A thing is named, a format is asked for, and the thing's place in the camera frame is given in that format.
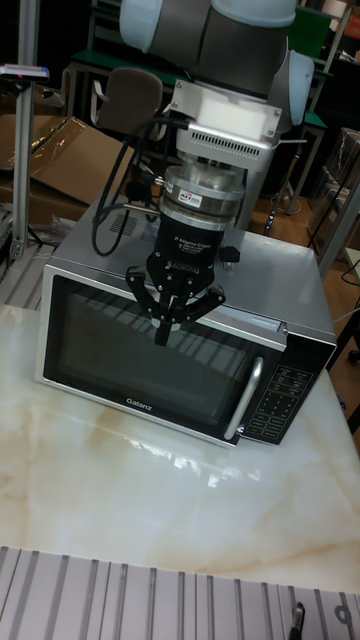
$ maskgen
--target microwave door handle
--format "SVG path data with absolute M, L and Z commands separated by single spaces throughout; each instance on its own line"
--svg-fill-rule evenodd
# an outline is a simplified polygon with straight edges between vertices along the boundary
M 250 400 L 253 397 L 257 386 L 260 382 L 261 374 L 264 368 L 264 358 L 255 358 L 254 366 L 249 378 L 249 381 L 245 387 L 244 393 L 242 394 L 239 404 L 237 405 L 233 417 L 229 422 L 229 426 L 224 433 L 225 440 L 231 440 L 236 433 L 236 429 L 238 428 L 242 417 L 250 404 Z

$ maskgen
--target metal pole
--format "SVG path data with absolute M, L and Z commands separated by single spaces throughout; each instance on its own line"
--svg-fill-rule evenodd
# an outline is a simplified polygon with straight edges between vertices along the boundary
M 347 25 L 348 20 L 350 18 L 351 12 L 352 12 L 352 4 L 349 3 L 348 6 L 345 9 L 343 17 L 341 18 L 341 22 L 340 22 L 340 24 L 338 26 L 337 32 L 335 33 L 334 40 L 333 40 L 329 55 L 328 55 L 328 57 L 326 59 L 326 64 L 325 64 L 325 67 L 324 67 L 324 71 L 326 71 L 326 73 L 329 72 L 329 69 L 331 67 L 331 63 L 332 63 L 332 61 L 333 61 L 333 59 L 335 57 L 335 53 L 336 53 L 337 48 L 338 48 L 338 46 L 340 44 L 340 40 L 341 40 L 341 38 L 343 36 L 343 33 L 345 31 L 345 28 L 346 28 L 346 25 Z M 314 97 L 313 97 L 311 105 L 310 105 L 310 111 L 315 111 L 315 107 L 316 107 L 317 101 L 319 100 L 320 93 L 322 91 L 323 86 L 324 86 L 324 81 L 322 81 L 322 82 L 319 81 L 319 85 L 318 85 L 318 87 L 317 87 L 317 89 L 315 91 Z
M 40 0 L 21 0 L 18 63 L 36 65 Z M 34 113 L 34 83 L 16 101 L 13 242 L 11 257 L 21 258 L 27 243 L 30 156 Z
M 318 267 L 321 278 L 324 279 L 332 263 L 341 249 L 351 225 L 356 219 L 360 210 L 360 175 L 338 216 L 336 224 L 327 239 L 318 258 Z

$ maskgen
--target galanz logo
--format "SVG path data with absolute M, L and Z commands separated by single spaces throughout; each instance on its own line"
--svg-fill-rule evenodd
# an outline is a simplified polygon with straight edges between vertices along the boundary
M 149 407 L 148 404 L 143 404 L 138 400 L 133 400 L 132 398 L 126 398 L 126 402 L 131 404 L 133 407 L 138 407 L 138 409 L 146 409 L 146 411 L 152 411 L 152 407 Z

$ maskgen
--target label sticker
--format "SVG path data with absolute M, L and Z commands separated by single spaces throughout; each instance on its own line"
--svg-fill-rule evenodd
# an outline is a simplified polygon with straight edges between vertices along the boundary
M 180 189 L 179 202 L 183 202 L 187 204 L 189 207 L 195 207 L 196 209 L 200 209 L 202 203 L 202 196 L 197 196 L 194 193 L 190 193 L 190 191 L 185 191 L 185 189 Z

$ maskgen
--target microwave vent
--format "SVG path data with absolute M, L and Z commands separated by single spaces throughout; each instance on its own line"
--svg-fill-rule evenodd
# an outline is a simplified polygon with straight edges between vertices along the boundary
M 121 229 L 121 225 L 123 223 L 124 220 L 124 213 L 119 213 L 114 222 L 112 223 L 111 227 L 110 227 L 110 231 L 114 231 L 115 233 L 119 233 L 120 229 Z M 137 220 L 136 218 L 132 218 L 131 216 L 129 216 L 128 221 L 125 225 L 125 229 L 124 229 L 124 236 L 131 236 L 131 234 L 133 233 L 135 227 L 137 225 Z
M 148 222 L 144 231 L 141 234 L 141 240 L 146 242 L 155 242 L 159 232 L 158 222 Z

